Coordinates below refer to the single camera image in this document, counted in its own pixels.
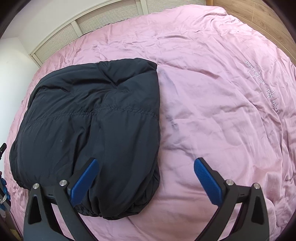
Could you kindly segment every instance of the metal screw head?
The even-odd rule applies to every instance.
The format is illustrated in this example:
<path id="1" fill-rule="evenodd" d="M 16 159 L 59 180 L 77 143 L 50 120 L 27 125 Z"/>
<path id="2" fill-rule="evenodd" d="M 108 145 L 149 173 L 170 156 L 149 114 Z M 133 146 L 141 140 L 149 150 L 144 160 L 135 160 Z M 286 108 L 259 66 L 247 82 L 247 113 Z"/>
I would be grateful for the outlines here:
<path id="1" fill-rule="evenodd" d="M 232 185 L 234 184 L 234 181 L 231 180 L 231 179 L 227 179 L 227 180 L 226 180 L 226 184 L 227 184 L 228 186 L 232 186 Z"/>
<path id="2" fill-rule="evenodd" d="M 260 185 L 258 183 L 254 183 L 254 188 L 260 189 Z"/>
<path id="3" fill-rule="evenodd" d="M 66 180 L 61 180 L 59 182 L 59 184 L 63 187 L 63 186 L 66 186 L 67 185 L 67 181 Z"/>
<path id="4" fill-rule="evenodd" d="M 35 183 L 35 184 L 33 185 L 33 188 L 34 188 L 34 189 L 39 188 L 39 183 Z"/>

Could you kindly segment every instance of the pink duvet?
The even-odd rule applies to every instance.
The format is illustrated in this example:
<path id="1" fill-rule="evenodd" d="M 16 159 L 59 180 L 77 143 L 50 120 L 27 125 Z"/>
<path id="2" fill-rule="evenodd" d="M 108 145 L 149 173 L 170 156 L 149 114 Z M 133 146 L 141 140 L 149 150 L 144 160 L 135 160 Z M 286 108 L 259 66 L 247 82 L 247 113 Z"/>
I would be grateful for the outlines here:
<path id="1" fill-rule="evenodd" d="M 28 191 L 12 178 L 9 150 L 30 93 L 54 70 L 122 58 L 158 64 L 161 183 L 138 215 L 117 221 L 83 217 L 94 235 L 100 241 L 193 241 L 216 210 L 193 171 L 195 158 L 204 157 L 224 179 L 261 184 L 274 240 L 296 208 L 296 68 L 272 42 L 223 8 L 198 5 L 105 26 L 67 45 L 37 71 L 4 156 L 12 213 L 21 231 Z"/>

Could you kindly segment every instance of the bed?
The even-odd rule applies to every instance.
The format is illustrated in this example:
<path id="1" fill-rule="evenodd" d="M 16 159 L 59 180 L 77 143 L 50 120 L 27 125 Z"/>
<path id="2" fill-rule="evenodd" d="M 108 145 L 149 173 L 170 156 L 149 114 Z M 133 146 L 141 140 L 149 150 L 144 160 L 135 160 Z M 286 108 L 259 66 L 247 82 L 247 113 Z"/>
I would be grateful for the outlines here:
<path id="1" fill-rule="evenodd" d="M 275 240 L 296 209 L 296 68 L 271 41 L 223 8 L 188 5 L 130 18 L 65 46 L 35 74 L 7 149 L 42 77 L 69 65 L 122 58 L 158 64 L 161 183 L 138 215 L 116 221 L 83 216 L 94 235 L 106 241 L 194 240 L 216 210 L 193 171 L 194 160 L 202 156 L 224 179 L 245 186 L 260 183 Z M 22 233 L 28 190 L 13 180 L 8 151 L 4 168 Z M 221 238 L 238 211 L 239 206 Z"/>

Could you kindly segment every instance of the black object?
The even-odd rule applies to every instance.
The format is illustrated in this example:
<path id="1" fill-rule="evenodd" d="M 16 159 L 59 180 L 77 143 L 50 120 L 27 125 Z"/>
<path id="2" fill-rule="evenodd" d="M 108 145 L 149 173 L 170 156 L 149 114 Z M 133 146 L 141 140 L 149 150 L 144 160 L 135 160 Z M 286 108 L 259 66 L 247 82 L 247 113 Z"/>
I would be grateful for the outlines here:
<path id="1" fill-rule="evenodd" d="M 6 143 L 3 143 L 2 146 L 0 147 L 0 160 L 1 160 L 3 152 L 6 150 L 6 148 L 7 148 Z M 0 199 L 3 200 L 4 196 L 5 196 L 5 193 L 4 193 L 3 185 L 2 185 L 2 182 L 0 181 Z M 10 200 L 6 199 L 6 201 L 3 203 L 3 205 L 6 207 L 7 211 L 10 211 L 10 207 L 11 207 Z"/>
<path id="2" fill-rule="evenodd" d="M 6 148 L 7 148 L 6 143 L 3 143 L 2 146 L 0 147 L 0 160 L 1 160 L 3 152 L 6 150 Z"/>
<path id="3" fill-rule="evenodd" d="M 0 239 L 3 241 L 19 241 L 11 232 L 4 219 L 0 216 Z"/>
<path id="4" fill-rule="evenodd" d="M 288 222 L 287 226 L 277 237 L 275 241 L 290 241 L 295 240 L 296 237 L 296 211 Z"/>
<path id="5" fill-rule="evenodd" d="M 232 180 L 224 180 L 212 170 L 203 158 L 194 162 L 194 171 L 211 202 L 218 209 L 195 241 L 217 241 L 225 229 L 237 203 L 242 203 L 235 224 L 224 241 L 268 241 L 269 223 L 266 204 L 260 185 L 238 186 Z"/>
<path id="6" fill-rule="evenodd" d="M 55 185 L 92 156 L 102 161 L 102 173 L 76 210 L 109 220 L 138 214 L 160 181 L 156 68 L 148 60 L 121 59 L 43 77 L 10 150 L 18 185 Z"/>
<path id="7" fill-rule="evenodd" d="M 9 0 L 1 1 L 0 6 L 0 38 L 13 18 L 22 10 L 31 0 Z"/>
<path id="8" fill-rule="evenodd" d="M 296 43 L 296 1 L 295 0 L 263 0 L 282 20 Z"/>
<path id="9" fill-rule="evenodd" d="M 89 174 L 89 166 L 96 170 Z M 95 175 L 101 170 L 101 163 L 90 158 L 84 167 L 75 173 L 68 181 L 62 180 L 58 185 L 41 187 L 34 184 L 31 189 L 24 222 L 24 241 L 69 241 L 71 239 L 62 234 L 61 228 L 55 218 L 51 202 L 55 200 L 63 219 L 76 241 L 97 241 L 78 213 L 71 205 L 71 193 L 77 183 L 88 179 L 87 185 L 81 185 L 76 196 L 83 196 L 91 186 Z M 208 187 L 205 187 L 207 194 L 210 191 L 222 189 L 220 195 L 223 203 L 214 214 L 211 221 L 195 241 L 217 241 L 222 234 L 236 203 L 243 205 L 230 235 L 224 241 L 268 241 L 269 226 L 266 205 L 262 190 L 258 184 L 252 187 L 237 186 L 229 180 L 224 181 L 218 172 L 213 171 L 203 158 L 195 161 L 195 172 L 204 185 L 208 177 Z"/>

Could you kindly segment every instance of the louvered cabinet door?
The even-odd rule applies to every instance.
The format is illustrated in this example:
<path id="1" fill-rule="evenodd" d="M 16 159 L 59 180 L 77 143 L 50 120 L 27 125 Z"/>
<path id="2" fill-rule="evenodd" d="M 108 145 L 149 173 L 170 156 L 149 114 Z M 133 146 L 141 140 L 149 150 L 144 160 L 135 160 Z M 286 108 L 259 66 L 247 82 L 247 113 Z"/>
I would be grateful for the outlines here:
<path id="1" fill-rule="evenodd" d="M 78 35 L 76 34 L 72 24 L 68 24 L 50 37 L 39 49 L 37 49 L 35 55 L 43 64 L 50 55 L 54 54 L 77 38 Z"/>
<path id="2" fill-rule="evenodd" d="M 146 0 L 146 4 L 148 13 L 153 13 L 188 4 L 206 5 L 206 0 Z"/>
<path id="3" fill-rule="evenodd" d="M 139 16 L 135 0 L 123 0 L 100 7 L 76 20 L 82 34 L 87 34 L 107 24 Z"/>

